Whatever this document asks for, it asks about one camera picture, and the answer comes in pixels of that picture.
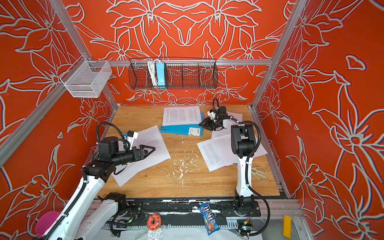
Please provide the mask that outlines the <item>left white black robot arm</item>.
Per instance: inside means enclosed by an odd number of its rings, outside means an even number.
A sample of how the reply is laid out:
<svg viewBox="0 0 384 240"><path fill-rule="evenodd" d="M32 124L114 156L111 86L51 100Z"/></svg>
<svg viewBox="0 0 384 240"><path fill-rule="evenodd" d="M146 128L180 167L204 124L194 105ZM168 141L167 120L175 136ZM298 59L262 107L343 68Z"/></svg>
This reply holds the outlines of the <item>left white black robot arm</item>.
<svg viewBox="0 0 384 240"><path fill-rule="evenodd" d="M82 167L82 178L76 191L55 221L38 237L40 240L92 240L105 224L127 227L136 219L137 215L127 204L126 195L120 193L108 194L99 208L85 218L110 176L119 174L118 166L142 161L156 150L146 145L135 147L136 132L124 134L111 123L98 124L99 127L102 125L113 127L119 137L101 139L97 135L98 152L89 164Z"/></svg>

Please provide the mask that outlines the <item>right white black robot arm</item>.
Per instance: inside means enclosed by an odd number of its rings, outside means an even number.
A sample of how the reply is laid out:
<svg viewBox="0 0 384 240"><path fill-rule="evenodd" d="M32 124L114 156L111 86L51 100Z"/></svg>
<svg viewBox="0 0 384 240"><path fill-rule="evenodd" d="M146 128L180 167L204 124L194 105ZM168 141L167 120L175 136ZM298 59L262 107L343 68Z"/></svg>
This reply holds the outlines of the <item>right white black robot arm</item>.
<svg viewBox="0 0 384 240"><path fill-rule="evenodd" d="M213 107L208 111L208 117L200 124L209 131L220 131L225 128L224 121L234 122L231 125L231 149L237 156L238 180L234 196L234 212L240 215L251 216L255 210L255 197L259 197L267 208L267 219L259 230L248 230L245 225L235 232L242 237L254 237L261 235L267 228L271 218L271 208L268 201L252 187L252 163L256 151L261 147L261 131L253 121L240 122L227 113L226 107Z"/></svg>

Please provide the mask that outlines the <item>blue folder black inside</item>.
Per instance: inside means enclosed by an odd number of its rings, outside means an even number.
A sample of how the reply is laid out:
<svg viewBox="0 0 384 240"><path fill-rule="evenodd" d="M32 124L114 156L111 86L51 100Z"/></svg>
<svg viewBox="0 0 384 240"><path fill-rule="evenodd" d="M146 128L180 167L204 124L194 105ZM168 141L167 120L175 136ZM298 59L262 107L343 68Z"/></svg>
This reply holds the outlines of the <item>blue folder black inside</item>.
<svg viewBox="0 0 384 240"><path fill-rule="evenodd" d="M185 111L182 109L167 110L164 112L164 118L167 122L170 122L171 119L175 119L176 117L179 117L179 115L183 117L184 113ZM199 124L170 125L170 126L162 125L160 128L160 132L201 137L203 134L203 128L199 126Z"/></svg>

